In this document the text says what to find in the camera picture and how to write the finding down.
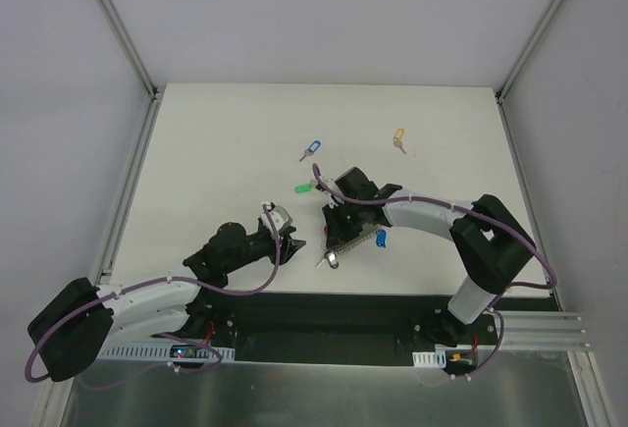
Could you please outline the red handled metal key organizer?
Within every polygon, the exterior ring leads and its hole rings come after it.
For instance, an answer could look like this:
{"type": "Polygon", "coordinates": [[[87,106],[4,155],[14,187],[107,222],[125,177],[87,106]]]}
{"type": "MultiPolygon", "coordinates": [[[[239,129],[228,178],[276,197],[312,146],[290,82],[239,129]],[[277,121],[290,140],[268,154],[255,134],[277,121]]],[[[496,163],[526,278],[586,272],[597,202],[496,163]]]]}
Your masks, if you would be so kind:
{"type": "Polygon", "coordinates": [[[339,258],[340,258],[342,255],[347,254],[348,252],[352,251],[353,249],[355,249],[359,245],[361,245],[361,244],[363,244],[363,243],[365,243],[367,241],[374,240],[376,238],[377,232],[379,230],[381,230],[381,229],[382,228],[380,226],[377,226],[377,225],[365,225],[364,228],[362,229],[362,231],[358,234],[358,236],[356,238],[350,240],[349,242],[342,243],[339,246],[336,246],[334,248],[329,248],[327,250],[333,250],[333,251],[337,252],[339,254],[339,258]]]}

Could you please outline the key with black tag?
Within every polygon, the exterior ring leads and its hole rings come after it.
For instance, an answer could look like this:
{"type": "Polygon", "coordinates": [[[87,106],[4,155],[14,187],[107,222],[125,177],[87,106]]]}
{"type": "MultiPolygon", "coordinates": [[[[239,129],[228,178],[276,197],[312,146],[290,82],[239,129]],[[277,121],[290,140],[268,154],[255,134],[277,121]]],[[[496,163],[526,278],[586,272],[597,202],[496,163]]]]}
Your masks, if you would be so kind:
{"type": "Polygon", "coordinates": [[[339,254],[333,250],[327,250],[316,267],[320,268],[322,265],[328,265],[331,269],[338,269],[340,266],[339,254]]]}

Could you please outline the key with blue oval tag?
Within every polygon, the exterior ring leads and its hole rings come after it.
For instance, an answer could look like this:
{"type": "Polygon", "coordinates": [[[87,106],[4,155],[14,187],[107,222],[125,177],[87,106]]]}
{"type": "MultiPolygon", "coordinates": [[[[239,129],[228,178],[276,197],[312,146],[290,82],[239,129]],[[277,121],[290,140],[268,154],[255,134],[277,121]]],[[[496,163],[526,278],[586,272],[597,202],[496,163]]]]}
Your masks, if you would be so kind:
{"type": "Polygon", "coordinates": [[[379,230],[376,234],[376,246],[385,248],[387,246],[388,233],[385,230],[379,230]]]}

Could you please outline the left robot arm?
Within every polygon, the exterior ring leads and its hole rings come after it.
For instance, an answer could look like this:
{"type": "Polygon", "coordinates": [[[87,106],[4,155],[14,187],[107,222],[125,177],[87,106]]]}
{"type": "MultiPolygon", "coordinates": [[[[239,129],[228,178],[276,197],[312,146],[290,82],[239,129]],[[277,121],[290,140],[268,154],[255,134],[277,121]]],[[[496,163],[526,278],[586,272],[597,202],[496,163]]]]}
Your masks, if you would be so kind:
{"type": "Polygon", "coordinates": [[[128,286],[70,281],[29,322],[33,350],[24,375],[32,384],[62,382],[84,372],[106,348],[143,337],[180,331],[200,336],[206,312],[197,307],[209,293],[233,294],[229,276],[268,259],[273,276],[305,245],[293,237],[295,226],[261,218],[250,234],[239,223],[225,223],[181,266],[162,276],[128,286]]]}

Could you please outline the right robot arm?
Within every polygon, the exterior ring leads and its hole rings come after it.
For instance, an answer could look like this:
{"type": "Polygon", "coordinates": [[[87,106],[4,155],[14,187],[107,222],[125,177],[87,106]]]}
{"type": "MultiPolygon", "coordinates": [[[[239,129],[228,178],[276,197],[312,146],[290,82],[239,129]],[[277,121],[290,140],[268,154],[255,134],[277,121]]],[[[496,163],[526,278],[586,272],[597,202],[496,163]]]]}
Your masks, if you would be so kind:
{"type": "Polygon", "coordinates": [[[329,187],[317,166],[317,188],[352,226],[404,228],[451,241],[466,277],[442,318],[444,336],[464,343],[477,330],[477,318],[513,283],[534,256],[536,246],[503,203],[484,194],[475,201],[444,201],[387,184],[377,187],[357,167],[329,187]]]}

